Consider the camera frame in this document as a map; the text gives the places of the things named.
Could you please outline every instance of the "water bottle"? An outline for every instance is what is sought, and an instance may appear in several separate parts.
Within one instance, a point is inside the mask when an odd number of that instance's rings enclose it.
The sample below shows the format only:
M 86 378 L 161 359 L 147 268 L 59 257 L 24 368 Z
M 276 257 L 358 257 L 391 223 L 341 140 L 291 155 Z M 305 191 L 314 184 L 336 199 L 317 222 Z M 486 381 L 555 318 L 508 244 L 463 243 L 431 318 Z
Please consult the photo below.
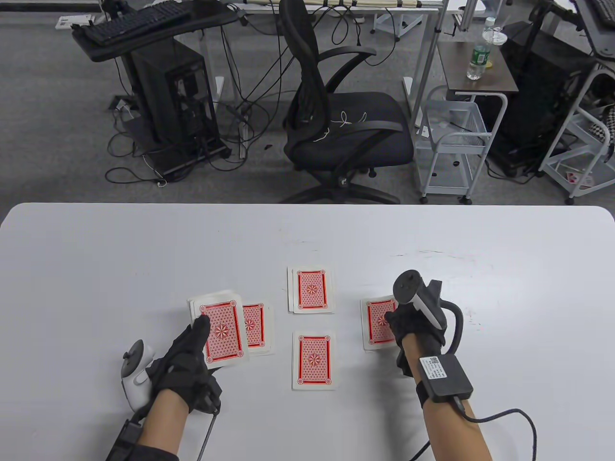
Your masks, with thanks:
M 470 80 L 478 80 L 483 76 L 483 72 L 487 67 L 489 60 L 489 51 L 493 44 L 493 25 L 496 23 L 495 18 L 487 18 L 485 20 L 485 29 L 480 35 L 480 39 L 474 44 L 470 65 L 467 68 L 467 77 Z

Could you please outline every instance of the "black office chair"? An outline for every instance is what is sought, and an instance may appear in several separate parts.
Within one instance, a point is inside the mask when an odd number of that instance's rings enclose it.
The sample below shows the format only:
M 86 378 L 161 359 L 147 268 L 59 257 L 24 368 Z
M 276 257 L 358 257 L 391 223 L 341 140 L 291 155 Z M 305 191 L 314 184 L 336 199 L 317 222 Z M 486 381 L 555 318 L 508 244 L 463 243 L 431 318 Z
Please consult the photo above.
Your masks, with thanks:
M 301 85 L 290 105 L 284 127 L 284 153 L 299 170 L 319 182 L 282 203 L 352 199 L 397 204 L 394 195 L 351 183 L 357 171 L 376 175 L 374 168 L 407 164 L 413 157 L 408 121 L 401 107 L 385 93 L 334 93 L 341 81 L 369 56 L 370 48 L 344 46 L 319 53 L 303 0 L 280 0 L 282 32 L 301 65 Z M 318 63 L 332 56 L 356 53 L 325 86 Z

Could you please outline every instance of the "black keyboard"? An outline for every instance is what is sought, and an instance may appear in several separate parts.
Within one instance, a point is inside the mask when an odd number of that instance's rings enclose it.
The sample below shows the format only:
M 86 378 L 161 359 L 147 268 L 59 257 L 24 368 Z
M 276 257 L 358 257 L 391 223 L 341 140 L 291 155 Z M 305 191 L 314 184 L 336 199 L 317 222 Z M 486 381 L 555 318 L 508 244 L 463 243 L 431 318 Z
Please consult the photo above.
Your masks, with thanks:
M 144 35 L 189 15 L 190 11 L 185 4 L 167 0 L 96 26 L 84 26 L 82 29 L 93 42 L 108 46 Z
M 605 26 L 615 28 L 615 0 L 589 0 Z

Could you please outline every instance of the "hand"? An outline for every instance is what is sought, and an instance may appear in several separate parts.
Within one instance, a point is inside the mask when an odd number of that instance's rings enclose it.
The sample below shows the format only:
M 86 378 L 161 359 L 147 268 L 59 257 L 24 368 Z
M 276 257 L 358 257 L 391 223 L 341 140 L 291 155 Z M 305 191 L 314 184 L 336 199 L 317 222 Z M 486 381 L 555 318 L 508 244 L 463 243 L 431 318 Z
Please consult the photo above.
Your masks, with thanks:
M 173 341 L 164 357 L 146 369 L 152 382 L 151 401 L 162 389 L 170 389 L 186 402 L 189 411 L 194 409 L 207 377 L 203 348 L 209 331 L 209 317 L 201 315 Z
M 384 318 L 389 322 L 395 341 L 401 349 L 397 357 L 397 366 L 403 371 L 404 375 L 412 376 L 402 346 L 403 338 L 409 334 L 417 335 L 423 354 L 439 355 L 442 353 L 446 328 L 437 329 L 434 327 L 422 312 L 415 309 L 412 303 L 400 304 L 393 312 L 384 314 Z

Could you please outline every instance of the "stack of cards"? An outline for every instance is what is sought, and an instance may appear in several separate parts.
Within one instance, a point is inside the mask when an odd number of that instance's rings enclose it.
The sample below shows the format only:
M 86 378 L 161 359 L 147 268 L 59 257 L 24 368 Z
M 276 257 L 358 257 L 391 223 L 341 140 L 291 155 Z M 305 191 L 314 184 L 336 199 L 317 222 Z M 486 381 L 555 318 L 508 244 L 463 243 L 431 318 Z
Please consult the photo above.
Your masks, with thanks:
M 219 367 L 248 360 L 248 338 L 241 297 L 230 290 L 188 299 L 190 317 L 206 314 L 211 321 L 203 355 L 207 366 Z
M 333 274 L 323 267 L 287 269 L 288 311 L 294 313 L 333 313 Z
M 387 312 L 397 309 L 393 295 L 361 300 L 361 324 L 363 324 L 363 348 L 383 349 L 395 346 L 395 337 L 384 318 Z
M 293 334 L 293 389 L 333 390 L 338 386 L 333 333 Z
M 244 304 L 245 332 L 250 355 L 273 353 L 273 311 L 269 304 Z

